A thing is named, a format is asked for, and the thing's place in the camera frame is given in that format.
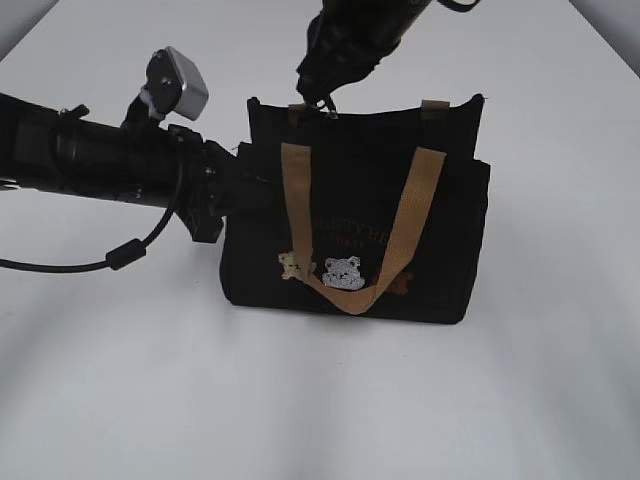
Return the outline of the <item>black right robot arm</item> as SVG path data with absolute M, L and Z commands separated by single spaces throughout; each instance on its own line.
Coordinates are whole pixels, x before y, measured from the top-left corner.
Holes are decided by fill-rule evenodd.
M 370 75 L 430 5 L 412 0 L 324 1 L 306 33 L 296 90 L 307 105 L 332 108 L 331 94 Z

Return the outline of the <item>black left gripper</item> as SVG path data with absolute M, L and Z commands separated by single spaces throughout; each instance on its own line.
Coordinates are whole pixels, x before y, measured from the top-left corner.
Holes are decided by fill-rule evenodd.
M 215 244 L 223 216 L 272 206 L 278 180 L 268 149 L 240 143 L 230 154 L 186 127 L 170 124 L 168 132 L 184 174 L 176 213 L 194 242 Z

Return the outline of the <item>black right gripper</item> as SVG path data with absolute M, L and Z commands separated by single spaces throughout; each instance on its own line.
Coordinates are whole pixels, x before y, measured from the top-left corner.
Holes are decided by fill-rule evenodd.
M 313 108 L 333 109 L 331 94 L 366 78 L 400 43 L 398 4 L 324 4 L 307 28 L 297 92 Z

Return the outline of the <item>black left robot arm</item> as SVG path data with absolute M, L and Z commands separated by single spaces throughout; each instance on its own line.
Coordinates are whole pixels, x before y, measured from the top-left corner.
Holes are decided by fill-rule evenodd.
M 114 127 L 1 97 L 1 186 L 165 208 L 191 239 L 214 243 L 223 220 L 275 204 L 250 163 L 183 126 Z

